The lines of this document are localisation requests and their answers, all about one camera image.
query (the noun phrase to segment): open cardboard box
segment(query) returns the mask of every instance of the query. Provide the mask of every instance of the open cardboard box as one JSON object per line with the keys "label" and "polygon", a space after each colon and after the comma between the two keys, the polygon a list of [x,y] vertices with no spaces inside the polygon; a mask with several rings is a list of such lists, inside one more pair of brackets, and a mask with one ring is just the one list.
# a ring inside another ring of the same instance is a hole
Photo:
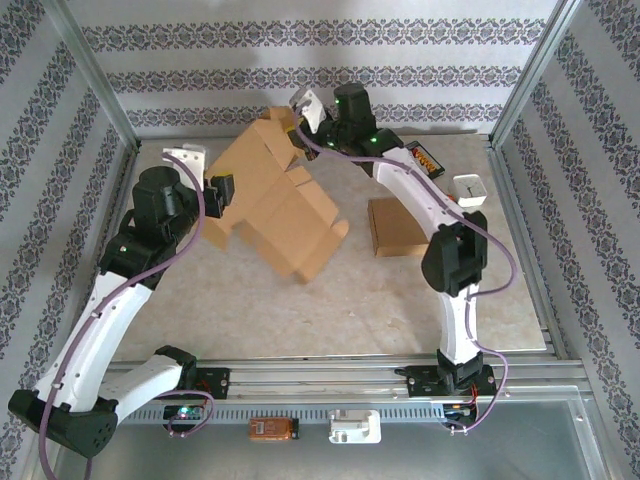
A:
{"label": "open cardboard box", "polygon": [[221,219],[207,218],[203,236],[226,250],[236,229],[283,276],[312,280],[347,232],[338,208],[304,167],[289,167],[304,152],[291,144],[288,107],[256,120],[213,163],[206,176],[233,174],[235,195]]}
{"label": "open cardboard box", "polygon": [[429,246],[426,235],[396,197],[369,200],[369,226],[376,257],[423,256]]}

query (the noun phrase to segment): tabletop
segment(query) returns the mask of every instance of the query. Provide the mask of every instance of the tabletop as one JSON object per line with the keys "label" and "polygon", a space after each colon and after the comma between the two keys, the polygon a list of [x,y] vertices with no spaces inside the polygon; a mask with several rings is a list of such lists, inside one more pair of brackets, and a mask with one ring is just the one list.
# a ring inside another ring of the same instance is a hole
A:
{"label": "tabletop", "polygon": [[[516,255],[509,226],[478,135],[404,136],[419,140],[451,177],[481,176],[488,192],[481,210],[489,230]],[[199,139],[215,158],[233,139]],[[180,139],[143,142],[138,174],[162,164],[162,148]],[[350,223],[349,234],[309,284],[282,278],[232,235],[228,251],[200,239],[163,276],[127,331],[114,360],[146,360],[170,344],[200,359],[281,356],[434,353],[440,341],[441,307],[425,282],[420,257],[376,258],[367,215],[370,198],[391,193],[360,168],[321,156],[299,161],[327,191]],[[481,289],[503,284],[506,258],[489,243]],[[519,273],[507,291],[478,299],[478,338],[500,351],[544,350],[526,281]]]}

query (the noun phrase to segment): flat cardboard box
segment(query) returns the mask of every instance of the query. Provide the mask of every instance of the flat cardboard box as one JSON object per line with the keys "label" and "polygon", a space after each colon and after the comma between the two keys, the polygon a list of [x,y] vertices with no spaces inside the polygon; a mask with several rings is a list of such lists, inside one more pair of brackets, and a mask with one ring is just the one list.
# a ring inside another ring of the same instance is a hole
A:
{"label": "flat cardboard box", "polygon": [[427,237],[400,200],[374,198],[368,210],[376,257],[424,255],[427,251]]}
{"label": "flat cardboard box", "polygon": [[213,163],[206,176],[233,174],[235,195],[221,219],[207,218],[203,236],[225,250],[236,229],[278,273],[312,280],[349,230],[338,208],[304,167],[289,169],[302,150],[286,130],[291,109],[271,108]]}

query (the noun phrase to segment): white wall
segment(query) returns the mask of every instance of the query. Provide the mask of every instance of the white wall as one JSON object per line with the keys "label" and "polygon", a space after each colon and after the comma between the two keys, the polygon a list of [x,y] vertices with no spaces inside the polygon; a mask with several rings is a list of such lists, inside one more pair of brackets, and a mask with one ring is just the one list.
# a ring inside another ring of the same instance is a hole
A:
{"label": "white wall", "polygon": [[38,2],[0,2],[0,479],[34,438],[6,409],[67,338],[96,273],[124,147]]}
{"label": "white wall", "polygon": [[640,15],[584,2],[505,142],[552,305],[640,478]]}
{"label": "white wall", "polygon": [[404,133],[489,133],[555,0],[71,0],[142,137],[236,134],[361,81]]}

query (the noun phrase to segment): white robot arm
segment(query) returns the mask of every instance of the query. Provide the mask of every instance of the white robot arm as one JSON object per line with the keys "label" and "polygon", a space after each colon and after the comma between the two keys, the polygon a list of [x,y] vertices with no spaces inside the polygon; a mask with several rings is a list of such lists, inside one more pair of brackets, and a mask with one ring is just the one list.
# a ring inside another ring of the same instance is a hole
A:
{"label": "white robot arm", "polygon": [[[396,160],[408,168],[416,168],[413,155],[406,148],[396,147],[387,150],[383,156]],[[419,170],[419,173],[424,177],[425,181],[433,185],[433,190],[440,195],[441,199],[449,204],[449,209],[459,215],[464,214],[462,208],[442,193],[422,170]],[[428,239],[433,238],[433,235],[438,232],[441,225],[451,226],[456,223],[456,220],[442,210],[413,176],[407,175],[405,169],[385,163],[376,163],[373,167],[373,178],[387,187],[402,202],[413,218],[416,219]],[[465,326],[466,299],[470,293],[476,293],[477,291],[478,284],[471,284],[460,290],[455,297],[446,292],[438,292],[443,307],[440,352],[454,365],[465,364],[473,360],[479,353],[478,347],[474,345],[467,335]],[[471,300],[469,327],[475,338],[475,299]]]}
{"label": "white robot arm", "polygon": [[[303,140],[300,146],[306,147],[307,152],[332,149],[353,158],[402,202],[424,231],[430,243],[422,271],[443,306],[438,381],[448,393],[463,391],[483,370],[482,352],[475,342],[473,294],[478,292],[486,266],[487,241],[454,216],[483,230],[487,229],[486,218],[481,212],[464,212],[418,167],[413,154],[395,133],[377,128],[368,94],[361,84],[338,87],[334,95],[338,107],[335,119],[311,90],[301,89],[291,98],[292,108],[304,117],[297,126]],[[372,163],[372,158],[380,161]]]}
{"label": "white robot arm", "polygon": [[[179,157],[194,178],[201,179],[204,213],[220,218],[233,197],[233,177],[204,180],[206,152],[185,147],[189,148],[165,152]],[[55,389],[47,438],[86,458],[97,455],[117,425],[145,403],[168,391],[195,387],[196,358],[171,346],[160,348],[129,373],[103,383],[122,337],[155,290],[161,271],[125,288],[103,305],[98,314],[94,313],[116,288],[176,255],[177,245],[199,214],[196,193],[186,186],[186,178],[165,166],[147,169],[140,175],[133,188],[134,208],[125,214],[118,234],[107,244],[100,260],[101,273],[69,340],[35,388],[15,391],[9,401],[9,410],[39,431],[45,404]],[[86,332],[79,337],[85,328]],[[76,338],[80,341],[72,351],[64,376],[60,384],[54,384],[62,359]]]}

